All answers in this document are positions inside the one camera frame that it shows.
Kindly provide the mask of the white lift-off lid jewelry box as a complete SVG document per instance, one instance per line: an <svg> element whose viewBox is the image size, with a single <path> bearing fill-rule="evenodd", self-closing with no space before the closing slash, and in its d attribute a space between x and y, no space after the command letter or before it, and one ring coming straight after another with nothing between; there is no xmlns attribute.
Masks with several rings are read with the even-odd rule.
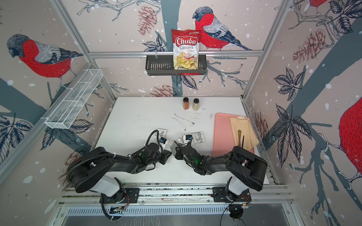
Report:
<svg viewBox="0 0 362 226"><path fill-rule="evenodd" d="M204 143L205 138L203 132L194 132L191 135L194 144Z"/></svg>

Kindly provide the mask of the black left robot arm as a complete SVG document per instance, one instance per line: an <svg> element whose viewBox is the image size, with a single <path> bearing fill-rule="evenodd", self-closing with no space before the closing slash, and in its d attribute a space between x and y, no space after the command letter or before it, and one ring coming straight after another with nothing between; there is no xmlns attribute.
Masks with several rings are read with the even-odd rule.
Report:
<svg viewBox="0 0 362 226"><path fill-rule="evenodd" d="M111 178L108 172L126 172L138 174L151 171L157 163L164 165L172 152L164 149L167 139L160 137L159 130L154 130L144 147L122 156L110 153L103 147L95 148L84 155L67 169L67 182L77 193L92 191L120 202L125 196L125 189L118 178Z"/></svg>

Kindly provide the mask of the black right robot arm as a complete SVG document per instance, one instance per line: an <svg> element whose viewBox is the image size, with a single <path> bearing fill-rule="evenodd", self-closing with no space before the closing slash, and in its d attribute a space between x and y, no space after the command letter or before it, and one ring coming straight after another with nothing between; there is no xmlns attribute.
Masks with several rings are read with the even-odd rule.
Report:
<svg viewBox="0 0 362 226"><path fill-rule="evenodd" d="M235 146L230 152L209 156L199 154L190 144L172 148L177 160L184 160L199 175L228 171L232 176L226 186L214 187L215 202L251 202L250 189L263 189L268 163L265 159Z"/></svg>

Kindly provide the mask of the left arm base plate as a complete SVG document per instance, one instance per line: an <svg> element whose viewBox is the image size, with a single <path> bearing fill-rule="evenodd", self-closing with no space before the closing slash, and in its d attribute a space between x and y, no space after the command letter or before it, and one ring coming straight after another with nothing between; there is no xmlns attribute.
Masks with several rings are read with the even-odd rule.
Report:
<svg viewBox="0 0 362 226"><path fill-rule="evenodd" d="M101 194L101 199L103 200L104 204L137 203L139 193L139 188L122 188L112 197Z"/></svg>

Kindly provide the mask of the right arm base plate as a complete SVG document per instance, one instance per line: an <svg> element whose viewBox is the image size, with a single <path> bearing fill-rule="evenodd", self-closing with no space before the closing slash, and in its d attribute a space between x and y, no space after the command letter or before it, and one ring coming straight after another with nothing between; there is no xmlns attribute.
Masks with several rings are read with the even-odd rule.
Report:
<svg viewBox="0 0 362 226"><path fill-rule="evenodd" d="M214 202L251 202L251 196L249 190L245 190L240 195L235 195L231 191L226 191L225 187L213 187L211 197Z"/></svg>

